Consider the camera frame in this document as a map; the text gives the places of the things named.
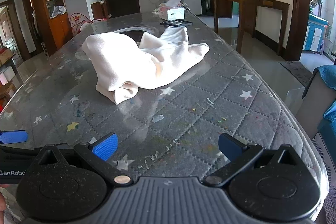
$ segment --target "blue towel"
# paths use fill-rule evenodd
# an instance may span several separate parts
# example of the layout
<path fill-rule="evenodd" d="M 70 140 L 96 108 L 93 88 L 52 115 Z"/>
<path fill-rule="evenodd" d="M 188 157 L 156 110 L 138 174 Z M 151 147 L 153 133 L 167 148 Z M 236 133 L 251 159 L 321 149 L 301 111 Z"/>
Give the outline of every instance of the blue towel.
<path fill-rule="evenodd" d="M 309 86 L 317 72 L 320 73 L 322 80 L 329 88 L 336 90 L 336 66 L 325 65 L 314 70 L 314 75 L 310 79 L 303 93 L 303 97 L 306 96 Z M 325 142 L 332 160 L 336 163 L 336 101 L 323 114 L 323 119 L 318 126 L 318 130 Z"/>

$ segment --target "yellow star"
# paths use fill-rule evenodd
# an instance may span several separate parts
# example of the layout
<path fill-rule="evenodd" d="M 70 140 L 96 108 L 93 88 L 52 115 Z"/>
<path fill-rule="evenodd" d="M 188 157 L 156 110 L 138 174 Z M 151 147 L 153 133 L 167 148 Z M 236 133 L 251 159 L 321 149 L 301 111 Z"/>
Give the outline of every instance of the yellow star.
<path fill-rule="evenodd" d="M 69 124 L 69 125 L 67 126 L 67 128 L 68 128 L 67 131 L 69 132 L 70 130 L 75 129 L 78 125 L 79 125 L 79 123 L 77 123 L 77 122 L 72 122 L 71 124 Z"/>

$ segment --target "refrigerator door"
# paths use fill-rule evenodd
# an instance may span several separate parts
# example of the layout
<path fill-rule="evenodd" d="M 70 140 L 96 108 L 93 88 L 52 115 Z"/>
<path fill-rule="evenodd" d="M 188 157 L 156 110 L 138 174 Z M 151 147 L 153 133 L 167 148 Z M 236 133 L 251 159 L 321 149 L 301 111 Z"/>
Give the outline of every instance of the refrigerator door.
<path fill-rule="evenodd" d="M 202 14 L 202 0 L 183 0 L 195 15 Z"/>

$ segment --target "blue cabinet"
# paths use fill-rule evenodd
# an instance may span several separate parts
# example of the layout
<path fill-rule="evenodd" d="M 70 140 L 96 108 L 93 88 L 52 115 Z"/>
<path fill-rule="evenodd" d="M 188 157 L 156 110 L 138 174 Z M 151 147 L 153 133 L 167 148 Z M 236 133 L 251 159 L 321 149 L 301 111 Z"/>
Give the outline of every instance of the blue cabinet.
<path fill-rule="evenodd" d="M 327 25 L 327 20 L 317 17 L 313 14 L 309 15 L 309 22 L 303 44 L 303 50 L 314 52 L 318 50 L 322 44 L 322 40 L 324 39 Z"/>

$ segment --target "rug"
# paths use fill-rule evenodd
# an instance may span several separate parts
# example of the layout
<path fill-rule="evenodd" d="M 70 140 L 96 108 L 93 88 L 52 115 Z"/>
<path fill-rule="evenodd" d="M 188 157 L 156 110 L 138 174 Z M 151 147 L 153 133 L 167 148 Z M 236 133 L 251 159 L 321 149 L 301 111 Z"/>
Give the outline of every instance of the rug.
<path fill-rule="evenodd" d="M 295 76 L 298 81 L 306 87 L 309 83 L 310 78 L 312 78 L 313 74 L 306 69 L 304 65 L 301 64 L 300 61 L 281 61 L 279 62 L 284 68 L 286 68 L 292 75 Z"/>

